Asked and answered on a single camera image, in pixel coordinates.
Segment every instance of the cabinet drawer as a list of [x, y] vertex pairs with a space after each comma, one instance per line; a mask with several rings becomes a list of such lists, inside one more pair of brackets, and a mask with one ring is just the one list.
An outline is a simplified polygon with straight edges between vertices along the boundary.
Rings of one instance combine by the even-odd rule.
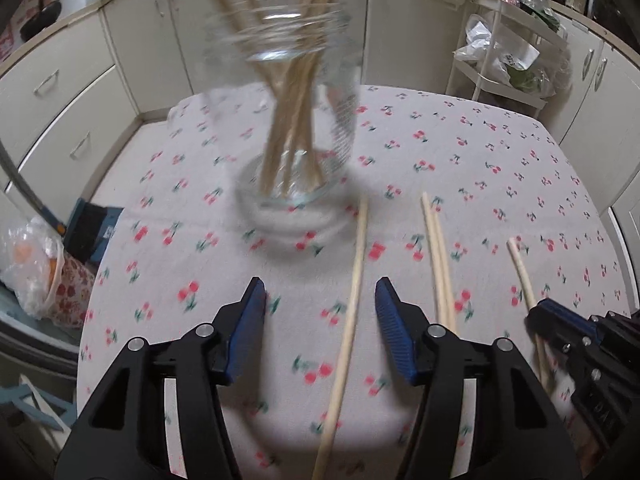
[[[89, 184], [95, 185], [107, 169], [135, 119], [113, 66], [56, 117], [18, 170], [53, 214], [67, 222], [76, 200], [91, 193]], [[14, 186], [8, 194], [24, 205]]]
[[63, 28], [0, 79], [0, 138], [16, 164], [53, 119], [113, 66], [97, 13]]

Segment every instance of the table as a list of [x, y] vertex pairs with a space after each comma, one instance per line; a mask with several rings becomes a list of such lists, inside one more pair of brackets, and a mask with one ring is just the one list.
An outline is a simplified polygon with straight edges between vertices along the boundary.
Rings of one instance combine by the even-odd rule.
[[[245, 479], [310, 478], [328, 406], [354, 255], [357, 194], [370, 199], [363, 289], [340, 427], [327, 478], [394, 478], [420, 388], [390, 365], [373, 309], [389, 276], [403, 301], [435, 320], [420, 194], [441, 215], [460, 336], [510, 337], [529, 362], [524, 297], [506, 241], [517, 237], [534, 291], [583, 316], [628, 314], [622, 273], [596, 209], [562, 151], [537, 121], [477, 102], [398, 88], [362, 87], [346, 177], [305, 208], [260, 227], [234, 192], [233, 168], [264, 139], [266, 93], [251, 86], [220, 116], [196, 95], [169, 113], [166, 136], [132, 175], [131, 196], [100, 266], [82, 333], [78, 404], [122, 346], [180, 337], [237, 301], [253, 275], [270, 294], [261, 350], [242, 378], [220, 388]], [[586, 442], [557, 362], [555, 405]], [[166, 385], [172, 469], [185, 475], [175, 390]], [[456, 471], [472, 441], [460, 425]]]

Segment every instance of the floor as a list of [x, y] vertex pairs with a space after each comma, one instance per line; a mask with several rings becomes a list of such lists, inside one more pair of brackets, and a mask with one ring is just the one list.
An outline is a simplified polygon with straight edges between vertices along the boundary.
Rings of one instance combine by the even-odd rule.
[[101, 206], [124, 207], [132, 175], [140, 172], [140, 159], [149, 156], [158, 146], [158, 136], [166, 134], [166, 121], [147, 123], [129, 139], [118, 158], [95, 190], [91, 202]]

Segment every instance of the black pot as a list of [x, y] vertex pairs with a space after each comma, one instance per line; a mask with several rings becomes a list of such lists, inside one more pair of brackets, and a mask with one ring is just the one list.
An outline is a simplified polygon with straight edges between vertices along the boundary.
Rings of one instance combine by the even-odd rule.
[[45, 7], [44, 0], [38, 0], [38, 13], [31, 16], [20, 28], [20, 37], [26, 43], [44, 28], [53, 25], [62, 12], [60, 0], [55, 0]]

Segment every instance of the glass jar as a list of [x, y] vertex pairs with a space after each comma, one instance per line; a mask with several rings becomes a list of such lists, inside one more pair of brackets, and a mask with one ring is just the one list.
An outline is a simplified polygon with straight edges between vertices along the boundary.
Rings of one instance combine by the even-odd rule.
[[251, 114], [247, 137], [253, 140], [235, 165], [241, 168], [239, 187], [262, 202], [299, 206], [324, 194], [344, 173], [355, 134], [362, 53], [348, 38], [349, 19], [340, 4], [258, 4], [239, 6], [209, 23], [207, 94], [214, 123], [223, 130]]

